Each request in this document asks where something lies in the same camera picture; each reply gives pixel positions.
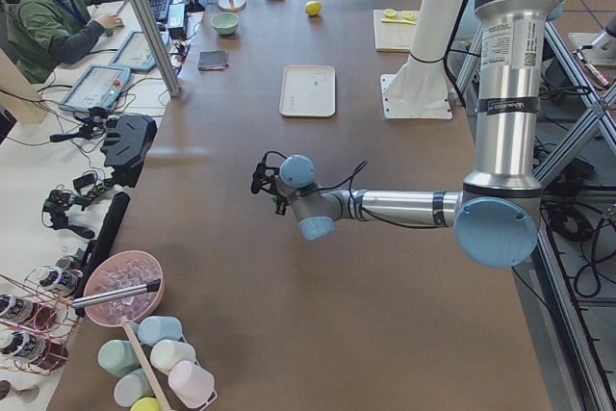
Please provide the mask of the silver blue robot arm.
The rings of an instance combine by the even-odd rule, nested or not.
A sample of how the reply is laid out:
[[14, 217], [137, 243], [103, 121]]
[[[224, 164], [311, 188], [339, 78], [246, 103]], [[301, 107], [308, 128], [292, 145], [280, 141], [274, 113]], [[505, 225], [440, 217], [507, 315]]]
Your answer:
[[532, 171], [546, 23], [564, 0], [422, 0], [407, 62], [381, 78], [384, 115], [447, 119], [441, 66], [468, 1], [480, 27], [475, 161], [458, 192], [355, 190], [350, 179], [319, 185], [312, 161], [260, 162], [254, 193], [268, 193], [278, 214], [292, 210], [307, 240], [331, 233], [339, 219], [378, 220], [411, 229], [449, 227], [482, 265], [523, 262], [537, 243], [541, 185]]

